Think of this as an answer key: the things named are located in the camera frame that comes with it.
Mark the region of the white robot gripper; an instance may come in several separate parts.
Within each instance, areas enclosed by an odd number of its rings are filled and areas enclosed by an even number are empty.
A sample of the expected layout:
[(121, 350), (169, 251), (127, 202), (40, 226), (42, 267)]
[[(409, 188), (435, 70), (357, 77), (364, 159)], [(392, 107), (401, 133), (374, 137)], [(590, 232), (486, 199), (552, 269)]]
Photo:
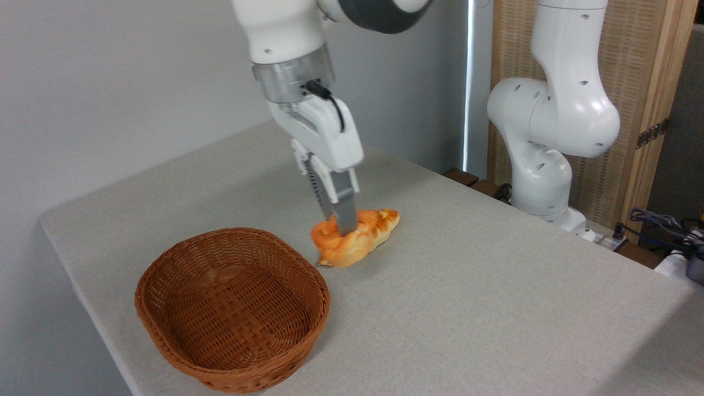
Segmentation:
[[(315, 95), (299, 102), (267, 105), (274, 120), (293, 138), (296, 164), (309, 179), (324, 220), (334, 216), (339, 235), (349, 235), (359, 223), (355, 194), (360, 189), (354, 167), (364, 158), (349, 108), (337, 98), (330, 101)], [(312, 165), (312, 153), (337, 172), (325, 172), (321, 180)]]

